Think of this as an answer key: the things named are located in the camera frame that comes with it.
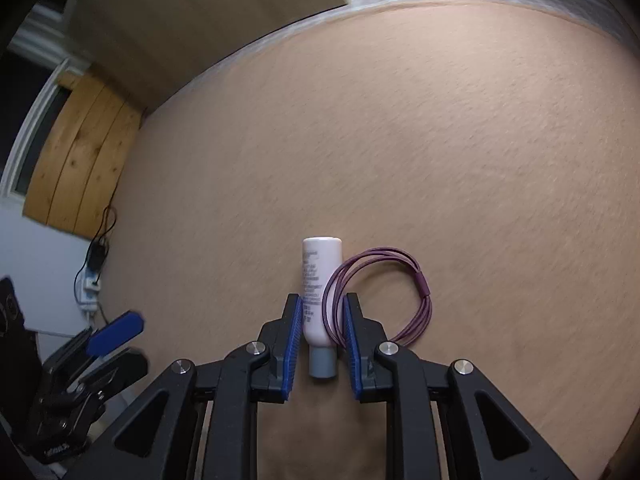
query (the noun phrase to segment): purple cable tie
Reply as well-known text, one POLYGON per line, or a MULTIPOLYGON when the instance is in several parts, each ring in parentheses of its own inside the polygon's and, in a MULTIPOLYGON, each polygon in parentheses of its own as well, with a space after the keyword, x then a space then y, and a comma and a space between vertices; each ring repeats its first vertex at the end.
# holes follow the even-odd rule
POLYGON ((420 306, 418 307, 415 315, 412 317, 411 321, 409 321, 407 326, 405 326, 395 337, 391 338, 390 340, 400 343, 404 346, 408 346, 422 335, 431 320, 431 291, 429 290, 427 280, 420 270, 420 265, 418 264, 416 259, 409 253, 395 247, 375 247, 347 259, 343 264, 340 265, 340 267, 335 269, 334 273, 329 278, 326 287, 324 288, 324 293, 322 294, 322 323, 324 324, 324 329, 329 335, 329 338, 338 346, 344 348, 346 345, 344 335, 340 331, 340 324, 338 323, 338 316, 339 312, 341 311, 340 306, 342 304, 344 289, 347 286, 347 283, 349 283, 349 280, 360 269, 378 262, 397 262, 407 267, 414 274, 415 286, 417 287, 418 293, 420 294, 420 306), (357 261, 363 258, 369 259, 359 263, 350 272, 351 267, 353 267, 357 261), (335 331, 331 328, 331 325, 329 324, 329 317, 327 315, 327 299, 329 290, 334 283, 334 300, 332 301, 330 312, 331 321, 334 324, 335 331))

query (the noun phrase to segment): gray bottle cap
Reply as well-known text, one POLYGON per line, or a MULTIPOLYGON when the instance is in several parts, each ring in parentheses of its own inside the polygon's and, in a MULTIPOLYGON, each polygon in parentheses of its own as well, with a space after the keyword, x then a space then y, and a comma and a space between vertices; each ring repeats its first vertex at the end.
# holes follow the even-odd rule
POLYGON ((335 346, 309 347, 309 375, 316 379, 335 377, 335 346))

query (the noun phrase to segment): blue handle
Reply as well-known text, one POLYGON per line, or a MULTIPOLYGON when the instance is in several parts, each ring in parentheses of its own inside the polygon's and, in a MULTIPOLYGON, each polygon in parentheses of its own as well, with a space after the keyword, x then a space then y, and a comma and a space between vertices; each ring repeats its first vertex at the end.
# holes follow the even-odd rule
POLYGON ((86 353, 93 357, 103 357, 117 347, 133 339, 145 328, 145 320, 139 313, 129 310, 106 327, 98 330, 87 343, 86 353))

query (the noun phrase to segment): blue gripper pad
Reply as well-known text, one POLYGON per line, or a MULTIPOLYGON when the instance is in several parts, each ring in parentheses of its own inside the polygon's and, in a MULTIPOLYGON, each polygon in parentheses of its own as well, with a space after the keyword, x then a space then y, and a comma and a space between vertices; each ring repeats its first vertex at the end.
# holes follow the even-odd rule
POLYGON ((93 357, 103 357, 124 345, 144 330, 145 320, 139 313, 129 310, 106 327, 98 330, 87 343, 86 353, 93 357))
POLYGON ((349 352, 349 377, 351 379, 351 389, 356 400, 360 400, 362 395, 362 376, 360 375, 360 349, 353 327, 353 317, 351 316, 351 305, 345 296, 342 301, 342 325, 344 326, 344 340, 349 352))
POLYGON ((296 307, 291 320, 291 330, 287 338, 287 347, 284 352, 282 367, 282 397, 287 400, 293 387, 293 376, 296 372, 298 349, 300 348, 300 334, 302 332, 302 298, 296 300, 296 307))

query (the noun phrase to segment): black cable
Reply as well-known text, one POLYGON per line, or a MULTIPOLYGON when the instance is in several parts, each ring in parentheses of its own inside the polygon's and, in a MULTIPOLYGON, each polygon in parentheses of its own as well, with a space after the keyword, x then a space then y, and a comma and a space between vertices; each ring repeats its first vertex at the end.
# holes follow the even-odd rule
POLYGON ((108 325, 109 324, 109 320, 104 315, 104 309, 102 308, 102 303, 100 303, 100 301, 96 301, 95 303, 98 304, 98 308, 100 309, 100 315, 102 316, 102 320, 104 321, 104 324, 108 325))
MULTIPOLYGON (((89 242, 89 247, 87 248, 86 254, 84 255, 84 263, 82 264, 82 267, 80 267, 78 272, 76 272, 76 276, 74 278, 74 298, 76 299, 76 303, 79 306, 97 304, 105 324, 108 324, 107 317, 104 315, 104 309, 102 308, 102 305, 100 304, 99 301, 80 301, 80 298, 78 298, 78 290, 77 290, 78 276, 80 276, 80 273, 85 269, 87 263, 89 262, 89 256, 91 255, 91 251, 96 244, 104 247, 104 258, 107 257, 107 254, 109 254, 109 239, 106 237, 106 235, 115 227, 117 221, 118 221, 118 212, 111 205, 111 203, 109 203, 107 207, 105 207, 102 210, 102 221, 100 222, 100 226, 98 227, 98 230, 95 232, 94 237, 91 238, 91 241, 89 242), (113 212, 113 222, 111 222, 111 225, 109 225, 110 212, 113 212), (104 226, 104 232, 100 234, 100 231, 102 230, 103 226, 104 226)), ((95 283, 97 283, 101 273, 102 273, 102 266, 100 266, 100 269, 98 270, 98 275, 95 279, 95 283)))

